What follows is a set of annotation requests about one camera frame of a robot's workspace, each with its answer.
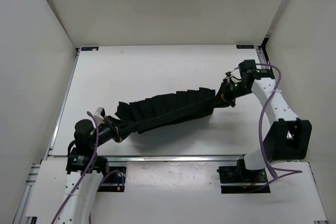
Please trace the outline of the black pleated skirt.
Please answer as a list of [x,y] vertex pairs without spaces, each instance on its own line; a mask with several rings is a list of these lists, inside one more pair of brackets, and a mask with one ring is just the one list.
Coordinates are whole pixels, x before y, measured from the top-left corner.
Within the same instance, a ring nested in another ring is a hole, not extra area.
[[156,95],[136,102],[119,102],[116,118],[106,116],[104,123],[113,132],[112,138],[122,142],[130,134],[139,134],[163,126],[196,120],[227,108],[230,103],[223,94],[209,88],[177,91]]

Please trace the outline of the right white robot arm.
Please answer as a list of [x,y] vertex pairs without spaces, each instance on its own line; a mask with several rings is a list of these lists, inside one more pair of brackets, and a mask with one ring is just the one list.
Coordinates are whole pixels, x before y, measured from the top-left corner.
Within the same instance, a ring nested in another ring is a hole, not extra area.
[[301,119],[285,101],[279,90],[281,74],[274,75],[277,67],[254,60],[244,60],[236,70],[226,73],[218,92],[221,101],[235,106],[235,100],[253,94],[262,110],[258,120],[259,149],[243,156],[242,165],[236,168],[236,177],[247,182],[255,170],[267,169],[277,177],[273,162],[304,159],[307,155],[312,125]]

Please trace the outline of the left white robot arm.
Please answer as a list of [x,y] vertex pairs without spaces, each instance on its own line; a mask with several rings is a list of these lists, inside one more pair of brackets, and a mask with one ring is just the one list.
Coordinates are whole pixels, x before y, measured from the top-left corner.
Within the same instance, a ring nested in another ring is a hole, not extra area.
[[110,139],[121,141],[119,129],[110,116],[89,115],[91,120],[75,125],[74,140],[68,146],[64,198],[52,223],[91,223],[96,193],[112,175],[124,189],[124,173],[110,170],[107,159],[97,154],[98,147]]

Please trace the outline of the left blue corner label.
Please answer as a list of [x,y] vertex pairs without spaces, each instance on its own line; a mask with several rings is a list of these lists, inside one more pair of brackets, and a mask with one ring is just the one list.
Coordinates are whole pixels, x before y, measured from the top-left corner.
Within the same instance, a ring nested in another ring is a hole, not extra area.
[[98,51],[99,47],[82,47],[81,51]]

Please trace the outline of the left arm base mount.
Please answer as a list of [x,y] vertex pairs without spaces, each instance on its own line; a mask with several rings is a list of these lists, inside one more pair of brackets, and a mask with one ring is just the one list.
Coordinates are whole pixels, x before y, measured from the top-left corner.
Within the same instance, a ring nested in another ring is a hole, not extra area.
[[109,162],[108,171],[101,182],[98,192],[105,193],[123,193],[126,184],[127,163],[126,162]]

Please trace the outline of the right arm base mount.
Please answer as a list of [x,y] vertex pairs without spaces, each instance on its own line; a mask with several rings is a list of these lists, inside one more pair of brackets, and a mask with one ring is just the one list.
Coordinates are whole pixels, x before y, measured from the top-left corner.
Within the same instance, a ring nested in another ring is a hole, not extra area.
[[248,170],[243,159],[234,166],[219,166],[221,194],[267,194],[270,193],[265,169]]

